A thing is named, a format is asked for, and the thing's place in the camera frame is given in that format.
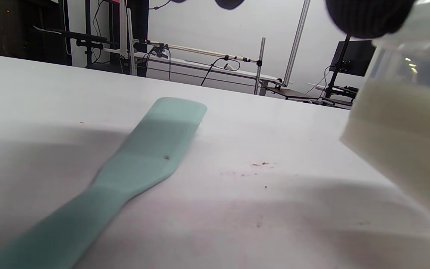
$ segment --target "metal pole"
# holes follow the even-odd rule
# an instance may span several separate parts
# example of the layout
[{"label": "metal pole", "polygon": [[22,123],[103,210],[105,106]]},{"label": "metal pole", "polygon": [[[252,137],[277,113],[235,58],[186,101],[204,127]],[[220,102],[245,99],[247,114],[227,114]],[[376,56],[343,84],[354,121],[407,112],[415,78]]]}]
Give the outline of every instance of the metal pole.
[{"label": "metal pole", "polygon": [[119,3],[119,29],[121,30],[121,42],[119,43],[121,45],[121,57],[127,58],[127,0],[121,0],[121,3]]},{"label": "metal pole", "polygon": [[[133,29],[132,29],[132,13],[130,12],[130,8],[127,8],[127,18],[128,18],[128,37],[129,40],[132,40],[133,38]],[[134,45],[129,44],[129,51],[130,51],[130,75],[136,75],[137,74],[137,67],[135,65],[135,52],[134,52]]]},{"label": "metal pole", "polygon": [[261,47],[260,47],[260,58],[259,58],[258,62],[256,63],[258,68],[256,69],[255,90],[254,90],[253,94],[258,94],[258,86],[259,86],[258,84],[260,83],[261,65],[263,63],[263,54],[265,53],[265,41],[266,41],[266,38],[262,37],[261,38]]},{"label": "metal pole", "polygon": [[[91,0],[85,0],[85,34],[91,34]],[[87,46],[85,48],[87,56],[87,65],[92,63],[92,48]]]},{"label": "metal pole", "polygon": [[343,65],[343,58],[345,57],[346,49],[348,49],[349,40],[351,39],[350,35],[346,35],[345,43],[343,44],[343,48],[341,49],[341,53],[339,54],[338,61],[334,65],[334,72],[331,76],[330,83],[328,84],[328,88],[324,94],[324,97],[329,98],[331,96],[331,92],[333,91],[334,82],[336,81],[336,77],[338,76],[339,70]]},{"label": "metal pole", "polygon": [[286,68],[285,79],[283,80],[283,85],[287,86],[290,77],[292,75],[293,65],[295,64],[295,57],[298,51],[298,46],[300,45],[300,40],[302,38],[303,27],[306,20],[306,15],[308,14],[309,2],[311,0],[304,0],[302,13],[300,15],[300,21],[298,22],[298,27],[296,29],[295,40],[293,41],[292,53],[290,54],[290,59],[288,60],[288,66]]},{"label": "metal pole", "polygon": [[[162,44],[162,42],[159,42],[159,41],[141,40],[141,39],[133,39],[133,42],[134,43],[141,43],[141,44],[149,44],[149,45],[154,45],[154,46]],[[225,56],[228,56],[228,58],[232,59],[232,60],[239,60],[239,61],[244,61],[244,62],[248,62],[248,63],[256,63],[256,61],[254,61],[250,58],[243,57],[243,56],[227,55],[224,53],[213,52],[213,51],[203,50],[203,49],[198,49],[198,48],[190,48],[190,47],[185,47],[185,46],[172,45],[172,44],[167,44],[167,43],[163,43],[163,44],[168,46],[170,49],[183,50],[183,51],[188,51],[188,52],[193,52],[193,53],[198,53],[198,54],[203,54],[203,55],[209,55],[209,56],[215,56],[215,57],[220,57],[220,58],[225,58]]]}]

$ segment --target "white tabletop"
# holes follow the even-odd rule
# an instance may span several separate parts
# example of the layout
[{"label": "white tabletop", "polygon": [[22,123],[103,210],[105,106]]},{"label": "white tabletop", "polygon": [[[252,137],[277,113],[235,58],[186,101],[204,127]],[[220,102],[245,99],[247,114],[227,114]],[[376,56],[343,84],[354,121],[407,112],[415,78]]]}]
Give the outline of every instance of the white tabletop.
[{"label": "white tabletop", "polygon": [[208,106],[193,144],[78,269],[430,268],[430,216],[338,141],[348,111],[2,57],[0,249],[164,96]]}]

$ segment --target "spatula head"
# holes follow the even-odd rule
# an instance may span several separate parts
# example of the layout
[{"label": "spatula head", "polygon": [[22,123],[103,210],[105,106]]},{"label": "spatula head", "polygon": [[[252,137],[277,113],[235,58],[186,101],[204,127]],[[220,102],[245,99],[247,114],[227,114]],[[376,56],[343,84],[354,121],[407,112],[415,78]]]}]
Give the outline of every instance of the spatula head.
[{"label": "spatula head", "polygon": [[186,99],[158,99],[121,148],[102,167],[94,186],[135,196],[171,176],[207,107]]}]

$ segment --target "spatula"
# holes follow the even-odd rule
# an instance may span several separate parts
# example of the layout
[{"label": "spatula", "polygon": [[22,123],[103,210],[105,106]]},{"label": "spatula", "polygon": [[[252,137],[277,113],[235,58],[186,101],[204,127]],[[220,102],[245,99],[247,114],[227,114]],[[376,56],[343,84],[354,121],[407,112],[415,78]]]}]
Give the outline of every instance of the spatula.
[{"label": "spatula", "polygon": [[68,269],[131,198],[171,176],[207,108],[160,98],[82,194],[0,252],[0,269]]}]

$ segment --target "translucent container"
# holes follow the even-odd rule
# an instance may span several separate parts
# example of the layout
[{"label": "translucent container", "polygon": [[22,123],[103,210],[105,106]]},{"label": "translucent container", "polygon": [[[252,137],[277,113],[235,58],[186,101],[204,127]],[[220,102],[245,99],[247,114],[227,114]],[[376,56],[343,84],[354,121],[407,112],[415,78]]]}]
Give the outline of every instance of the translucent container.
[{"label": "translucent container", "polygon": [[373,41],[370,73],[341,138],[430,210],[430,0]]}]

